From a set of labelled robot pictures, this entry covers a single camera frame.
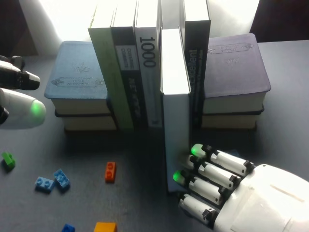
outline robotic hand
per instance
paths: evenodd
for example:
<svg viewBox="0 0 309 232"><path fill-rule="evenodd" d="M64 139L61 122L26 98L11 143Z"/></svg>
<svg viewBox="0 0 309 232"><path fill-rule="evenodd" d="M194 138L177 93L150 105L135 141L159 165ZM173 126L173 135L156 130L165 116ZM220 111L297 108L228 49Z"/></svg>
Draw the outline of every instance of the robotic hand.
<svg viewBox="0 0 309 232"><path fill-rule="evenodd" d="M21 57L0 56L0 129L27 129L44 122L46 109L42 102L11 89L36 90L40 79L23 71Z"/></svg>
<svg viewBox="0 0 309 232"><path fill-rule="evenodd" d="M200 197L179 207L215 232L308 232L309 183L287 171L195 144L173 179Z"/></svg>

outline yellow lego brick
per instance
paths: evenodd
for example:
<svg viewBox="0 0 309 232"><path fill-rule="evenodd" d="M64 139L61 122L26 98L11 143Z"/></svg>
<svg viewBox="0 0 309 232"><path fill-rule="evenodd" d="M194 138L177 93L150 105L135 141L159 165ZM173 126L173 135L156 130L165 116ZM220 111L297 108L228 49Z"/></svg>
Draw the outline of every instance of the yellow lego brick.
<svg viewBox="0 0 309 232"><path fill-rule="evenodd" d="M93 232L117 232L116 223L97 222Z"/></svg>

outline green light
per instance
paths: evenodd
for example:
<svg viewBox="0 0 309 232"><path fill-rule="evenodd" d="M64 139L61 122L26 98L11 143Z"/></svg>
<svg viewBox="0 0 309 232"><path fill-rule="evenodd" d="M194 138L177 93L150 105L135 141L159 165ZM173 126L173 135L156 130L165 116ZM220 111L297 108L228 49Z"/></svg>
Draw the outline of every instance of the green light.
<svg viewBox="0 0 309 232"><path fill-rule="evenodd" d="M193 155L196 155L197 150L193 147L193 148L191 149L191 153L192 153Z"/></svg>
<svg viewBox="0 0 309 232"><path fill-rule="evenodd" d="M180 171L176 171L174 174L173 174L173 179L174 181L178 182L179 180L179 177L181 177L182 175L180 174Z"/></svg>
<svg viewBox="0 0 309 232"><path fill-rule="evenodd" d="M39 104L32 103L32 106L30 108L31 113L33 113L35 116L39 116L41 114L41 107Z"/></svg>

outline lego brick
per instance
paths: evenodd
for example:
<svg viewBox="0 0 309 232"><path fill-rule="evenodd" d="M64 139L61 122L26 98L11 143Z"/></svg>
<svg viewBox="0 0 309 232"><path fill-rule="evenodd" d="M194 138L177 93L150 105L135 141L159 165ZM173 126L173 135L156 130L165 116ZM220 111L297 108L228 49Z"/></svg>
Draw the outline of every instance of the lego brick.
<svg viewBox="0 0 309 232"><path fill-rule="evenodd" d="M61 232L75 232L75 227L65 224Z"/></svg>
<svg viewBox="0 0 309 232"><path fill-rule="evenodd" d="M98 222L93 232L117 232L117 224Z"/></svg>
<svg viewBox="0 0 309 232"><path fill-rule="evenodd" d="M105 171L105 182L115 182L116 163L108 162Z"/></svg>
<svg viewBox="0 0 309 232"><path fill-rule="evenodd" d="M2 157L4 159L5 164L8 166L9 169L13 169L15 167L15 160L13 156L9 152L3 152Z"/></svg>
<svg viewBox="0 0 309 232"><path fill-rule="evenodd" d="M36 186L36 189L41 189L48 192L51 192L55 186L55 182L53 180L46 179L40 176L34 184Z"/></svg>
<svg viewBox="0 0 309 232"><path fill-rule="evenodd" d="M69 179L64 175L63 171L59 169L54 173L57 182L60 184L61 188L64 189L70 185Z"/></svg>

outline dark tabletop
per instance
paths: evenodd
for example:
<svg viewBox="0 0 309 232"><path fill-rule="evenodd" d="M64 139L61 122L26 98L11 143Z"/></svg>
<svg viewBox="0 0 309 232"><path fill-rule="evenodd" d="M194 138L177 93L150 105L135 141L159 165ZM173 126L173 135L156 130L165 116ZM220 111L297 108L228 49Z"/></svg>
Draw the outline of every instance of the dark tabletop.
<svg viewBox="0 0 309 232"><path fill-rule="evenodd" d="M309 180L309 41L259 44L272 90L255 131L195 131L193 143L236 149L255 164L267 163ZM0 167L0 231L92 232L97 222L116 222L119 232L200 232L177 198L166 194L162 130L136 133L65 134L54 106L43 95L54 57L28 57L25 70L41 78L27 92L47 109L45 123L30 130L0 130L0 152L16 167ZM105 184L106 163L115 161L116 181ZM38 176L53 179L61 168L71 181L66 193L36 192Z"/></svg>

